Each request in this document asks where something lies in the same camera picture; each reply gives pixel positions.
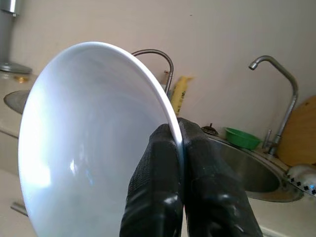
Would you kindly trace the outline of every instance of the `stainless steel sink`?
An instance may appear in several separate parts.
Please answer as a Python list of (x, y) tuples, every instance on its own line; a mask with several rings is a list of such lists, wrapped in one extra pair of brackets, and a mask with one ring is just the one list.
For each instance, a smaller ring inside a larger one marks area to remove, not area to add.
[(290, 185), (284, 171), (261, 155), (241, 150), (226, 141), (210, 137), (214, 152), (223, 158), (239, 176), (249, 198), (274, 202), (290, 202), (303, 194)]

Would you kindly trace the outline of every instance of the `dish soap bottle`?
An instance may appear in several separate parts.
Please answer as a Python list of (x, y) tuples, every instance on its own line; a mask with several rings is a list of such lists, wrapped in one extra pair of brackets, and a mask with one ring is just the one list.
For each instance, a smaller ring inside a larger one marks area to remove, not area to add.
[(174, 90), (171, 96), (171, 105), (176, 116), (179, 115), (181, 105), (188, 88), (188, 81), (190, 81), (191, 79), (193, 78), (180, 77), (180, 79), (178, 80), (178, 82), (176, 83), (174, 87)]

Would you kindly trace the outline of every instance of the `faucet spout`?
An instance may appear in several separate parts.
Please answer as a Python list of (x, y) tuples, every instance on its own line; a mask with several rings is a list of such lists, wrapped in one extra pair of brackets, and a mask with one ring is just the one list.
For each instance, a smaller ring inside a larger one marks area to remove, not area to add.
[(142, 50), (138, 50), (136, 52), (133, 52), (132, 55), (136, 57), (138, 55), (142, 55), (142, 54), (146, 54), (146, 53), (158, 54), (158, 55), (162, 56), (163, 58), (165, 58), (165, 60), (167, 60), (169, 67), (170, 67), (170, 71), (169, 71), (168, 80), (167, 80), (164, 92), (168, 95), (171, 81), (172, 81), (172, 77), (173, 77), (173, 70), (174, 70), (173, 62), (172, 62), (171, 58), (166, 53), (164, 53), (158, 49), (142, 49)]
[(271, 63), (281, 74), (283, 74), (291, 83), (292, 89), (293, 89), (293, 94), (292, 94), (292, 100), (290, 105), (288, 106), (284, 119), (282, 120), (282, 123), (280, 125), (280, 128), (278, 129), (276, 136), (273, 140), (273, 144), (270, 149), (269, 149), (269, 154), (270, 155), (275, 155), (276, 151), (277, 151), (277, 145), (280, 142), (282, 133), (284, 131), (284, 128), (286, 126), (286, 123), (292, 113), (292, 110), (295, 106), (296, 100), (298, 98), (298, 85), (296, 82), (295, 77), (287, 70), (285, 69), (275, 58), (268, 56), (268, 55), (263, 55), (258, 57), (257, 59), (255, 59), (250, 65), (249, 68), (251, 70), (255, 70), (257, 68), (257, 66), (263, 62), (263, 61), (268, 61), (269, 63)]

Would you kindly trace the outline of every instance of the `green bowl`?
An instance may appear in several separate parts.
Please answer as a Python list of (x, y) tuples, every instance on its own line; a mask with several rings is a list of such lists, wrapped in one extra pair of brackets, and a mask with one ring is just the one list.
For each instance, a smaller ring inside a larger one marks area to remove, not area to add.
[(259, 138), (249, 133), (239, 131), (230, 127), (227, 127), (225, 130), (226, 140), (238, 147), (254, 150), (261, 142)]

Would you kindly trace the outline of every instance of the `kitchen counter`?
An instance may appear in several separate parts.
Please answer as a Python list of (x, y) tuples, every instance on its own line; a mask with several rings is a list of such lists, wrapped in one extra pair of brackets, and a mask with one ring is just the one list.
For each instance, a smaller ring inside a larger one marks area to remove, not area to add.
[(0, 71), (0, 131), (13, 137), (18, 137), (21, 115), (4, 104), (3, 98), (9, 93), (17, 90), (29, 90), (32, 88), (37, 76), (27, 75), (27, 81), (18, 80), (19, 75)]
[[(36, 237), (28, 217), (10, 209), (21, 201), (19, 178), (0, 170), (0, 237)], [(294, 202), (249, 199), (262, 232), (267, 237), (311, 237), (316, 233), (316, 198), (304, 196)], [(186, 222), (182, 237), (187, 237)]]

